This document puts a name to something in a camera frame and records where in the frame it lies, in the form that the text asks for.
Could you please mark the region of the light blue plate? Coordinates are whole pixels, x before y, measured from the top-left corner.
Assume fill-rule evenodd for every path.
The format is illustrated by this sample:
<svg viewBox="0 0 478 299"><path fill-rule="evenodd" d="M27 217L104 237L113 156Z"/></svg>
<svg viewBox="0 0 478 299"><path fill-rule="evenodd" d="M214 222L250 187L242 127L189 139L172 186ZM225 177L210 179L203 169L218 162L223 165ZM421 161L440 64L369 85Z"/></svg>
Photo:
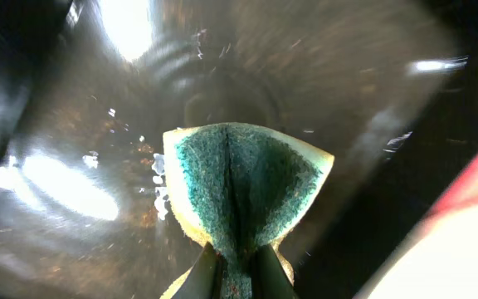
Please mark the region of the light blue plate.
<svg viewBox="0 0 478 299"><path fill-rule="evenodd" d="M420 224L356 297L478 299L478 204Z"/></svg>

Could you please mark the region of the green yellow scrub sponge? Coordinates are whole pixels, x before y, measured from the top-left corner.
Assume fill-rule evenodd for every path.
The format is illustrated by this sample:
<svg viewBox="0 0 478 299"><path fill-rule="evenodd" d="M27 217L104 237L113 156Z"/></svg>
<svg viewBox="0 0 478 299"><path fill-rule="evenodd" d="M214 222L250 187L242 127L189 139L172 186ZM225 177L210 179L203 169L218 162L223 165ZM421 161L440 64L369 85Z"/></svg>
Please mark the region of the green yellow scrub sponge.
<svg viewBox="0 0 478 299"><path fill-rule="evenodd" d="M163 134L164 171L173 216L184 234L223 258L219 298L252 298L250 259L279 247L315 201L334 156L259 125L221 123ZM172 298L192 267L165 292Z"/></svg>

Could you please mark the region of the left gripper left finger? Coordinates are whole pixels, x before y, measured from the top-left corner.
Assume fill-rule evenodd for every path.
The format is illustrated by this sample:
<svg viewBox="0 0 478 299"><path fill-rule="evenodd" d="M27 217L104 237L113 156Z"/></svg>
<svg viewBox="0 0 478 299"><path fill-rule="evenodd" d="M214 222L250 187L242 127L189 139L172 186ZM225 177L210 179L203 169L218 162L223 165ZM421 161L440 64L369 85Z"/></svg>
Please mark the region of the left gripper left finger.
<svg viewBox="0 0 478 299"><path fill-rule="evenodd" d="M222 286L223 258L206 243L186 280L173 299L218 299Z"/></svg>

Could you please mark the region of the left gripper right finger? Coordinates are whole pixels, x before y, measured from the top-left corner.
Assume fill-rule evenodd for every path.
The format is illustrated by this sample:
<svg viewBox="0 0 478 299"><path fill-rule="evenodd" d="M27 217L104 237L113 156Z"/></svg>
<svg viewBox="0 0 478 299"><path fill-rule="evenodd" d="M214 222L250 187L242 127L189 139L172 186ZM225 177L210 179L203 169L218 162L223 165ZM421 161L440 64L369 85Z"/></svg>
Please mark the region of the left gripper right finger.
<svg viewBox="0 0 478 299"><path fill-rule="evenodd" d="M250 272L253 299L298 298L272 246L262 246L251 256Z"/></svg>

